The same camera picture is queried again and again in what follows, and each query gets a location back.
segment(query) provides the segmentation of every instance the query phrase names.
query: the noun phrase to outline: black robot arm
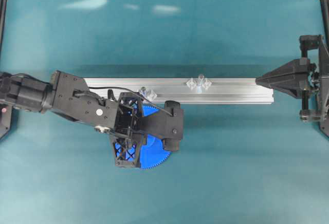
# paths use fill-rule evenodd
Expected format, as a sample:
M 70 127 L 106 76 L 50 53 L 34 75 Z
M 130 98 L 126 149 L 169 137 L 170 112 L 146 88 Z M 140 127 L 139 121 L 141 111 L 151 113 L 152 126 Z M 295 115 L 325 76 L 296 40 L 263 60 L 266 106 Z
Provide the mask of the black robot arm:
M 47 110 L 73 122 L 84 123 L 110 135 L 115 165 L 140 167 L 139 153 L 147 134 L 162 140 L 163 149 L 177 151 L 182 139 L 184 112 L 167 101 L 164 108 L 145 117 L 137 92 L 122 92 L 119 100 L 108 90 L 107 98 L 92 92 L 83 78 L 56 71 L 49 83 L 28 74 L 0 73 L 1 125 L 8 131 L 11 108 L 44 113 Z

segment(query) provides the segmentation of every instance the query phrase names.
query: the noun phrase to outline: aluminum rail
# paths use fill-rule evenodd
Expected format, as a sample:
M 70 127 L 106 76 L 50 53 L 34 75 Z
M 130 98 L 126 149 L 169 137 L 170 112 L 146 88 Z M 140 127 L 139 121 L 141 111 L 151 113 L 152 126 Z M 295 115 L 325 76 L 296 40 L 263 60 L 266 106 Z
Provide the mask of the aluminum rail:
M 142 87 L 156 93 L 154 103 L 173 100 L 184 104 L 271 104 L 273 90 L 258 86 L 254 78 L 208 78 L 207 89 L 187 86 L 190 78 L 85 78 L 89 87 L 116 86 L 138 92 Z M 107 98 L 107 89 L 93 89 Z M 114 89 L 115 97 L 123 91 Z

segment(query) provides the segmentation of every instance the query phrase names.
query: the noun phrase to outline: blue plastic gear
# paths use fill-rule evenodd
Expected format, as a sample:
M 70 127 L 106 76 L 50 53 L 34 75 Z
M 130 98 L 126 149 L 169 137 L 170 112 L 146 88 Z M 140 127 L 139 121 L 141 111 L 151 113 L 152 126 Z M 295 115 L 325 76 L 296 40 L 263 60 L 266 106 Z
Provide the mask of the blue plastic gear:
M 149 105 L 143 105 L 144 116 L 151 115 L 159 110 Z M 170 155 L 170 151 L 162 148 L 162 141 L 152 135 L 148 135 L 147 144 L 140 149 L 140 168 L 151 169 L 163 163 Z

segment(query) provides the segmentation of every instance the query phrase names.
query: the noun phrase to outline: black pointed tip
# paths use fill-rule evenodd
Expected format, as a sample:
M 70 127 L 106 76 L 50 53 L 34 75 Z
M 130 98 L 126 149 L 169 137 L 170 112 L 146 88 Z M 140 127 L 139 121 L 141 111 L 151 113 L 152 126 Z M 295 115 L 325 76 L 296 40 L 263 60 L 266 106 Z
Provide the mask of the black pointed tip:
M 271 89 L 271 87 L 269 86 L 268 80 L 265 79 L 263 76 L 256 78 L 255 82 L 256 82 L 256 85 L 260 85 L 260 86 L 263 86 L 265 88 L 270 88 Z

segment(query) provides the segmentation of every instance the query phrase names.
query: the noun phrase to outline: teal table surface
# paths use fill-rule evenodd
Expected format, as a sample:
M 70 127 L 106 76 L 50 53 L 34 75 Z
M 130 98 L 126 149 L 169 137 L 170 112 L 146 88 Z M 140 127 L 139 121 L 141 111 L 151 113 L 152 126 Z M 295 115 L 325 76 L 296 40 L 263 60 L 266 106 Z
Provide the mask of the teal table surface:
M 0 70 L 257 77 L 323 33 L 319 0 L 8 0 Z M 300 107 L 183 105 L 179 152 L 146 171 L 115 167 L 92 127 L 15 112 L 0 223 L 328 223 L 329 139 Z

